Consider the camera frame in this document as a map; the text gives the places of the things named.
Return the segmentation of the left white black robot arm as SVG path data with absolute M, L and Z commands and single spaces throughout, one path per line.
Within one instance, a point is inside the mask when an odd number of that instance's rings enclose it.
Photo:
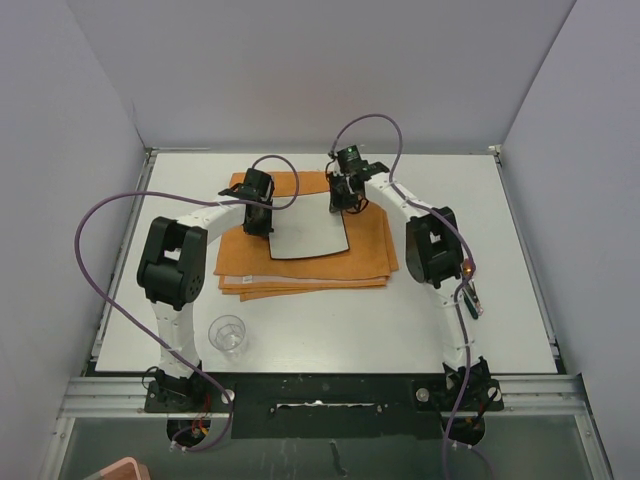
M 193 304 L 206 276 L 211 241 L 241 226 L 262 238 L 272 232 L 274 179 L 250 168 L 242 182 L 221 191 L 207 205 L 177 219 L 155 218 L 149 228 L 137 270 L 137 283 L 157 320 L 161 359 L 155 381 L 182 411 L 196 408 L 203 386 L 196 380 L 201 366 L 194 336 Z

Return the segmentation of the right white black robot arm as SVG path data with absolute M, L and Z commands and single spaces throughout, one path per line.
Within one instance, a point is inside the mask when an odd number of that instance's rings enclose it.
M 391 223 L 402 227 L 410 276 L 429 286 L 433 304 L 444 310 L 440 331 L 448 377 L 444 385 L 446 400 L 459 409 L 469 407 L 481 394 L 472 369 L 482 358 L 463 313 L 464 290 L 470 285 L 474 263 L 454 212 L 418 199 L 392 178 L 392 171 L 383 163 L 364 160 L 356 146 L 332 151 L 329 158 L 325 176 L 331 212 L 357 213 L 373 203 Z

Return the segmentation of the white square plate black rim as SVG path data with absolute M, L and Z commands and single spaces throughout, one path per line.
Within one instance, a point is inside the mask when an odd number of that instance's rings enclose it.
M 329 211 L 328 192 L 300 195 L 287 209 L 272 211 L 270 257 L 298 260 L 349 250 L 341 213 Z

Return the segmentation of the orange cloth placemat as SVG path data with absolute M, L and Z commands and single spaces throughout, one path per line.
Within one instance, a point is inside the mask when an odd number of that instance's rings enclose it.
M 299 174 L 293 206 L 273 214 L 267 239 L 236 227 L 221 237 L 214 274 L 242 301 L 326 289 L 384 287 L 399 270 L 389 222 L 371 204 L 359 214 L 329 212 L 320 171 Z

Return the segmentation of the clear plastic cup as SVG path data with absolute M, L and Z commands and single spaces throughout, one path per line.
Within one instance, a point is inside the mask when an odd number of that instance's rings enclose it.
M 208 339 L 212 347 L 228 359 L 241 357 L 248 346 L 246 325 L 235 315 L 222 315 L 213 320 Z

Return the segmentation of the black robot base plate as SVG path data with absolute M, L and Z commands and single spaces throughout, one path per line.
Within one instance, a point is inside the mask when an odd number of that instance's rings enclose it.
M 450 375 L 221 375 L 225 392 L 201 378 L 172 387 L 156 377 L 144 404 L 167 414 L 169 435 L 195 445 L 188 421 L 202 414 L 231 414 L 234 440 L 365 439 L 411 436 L 478 443 L 487 413 L 504 408 L 497 380 Z

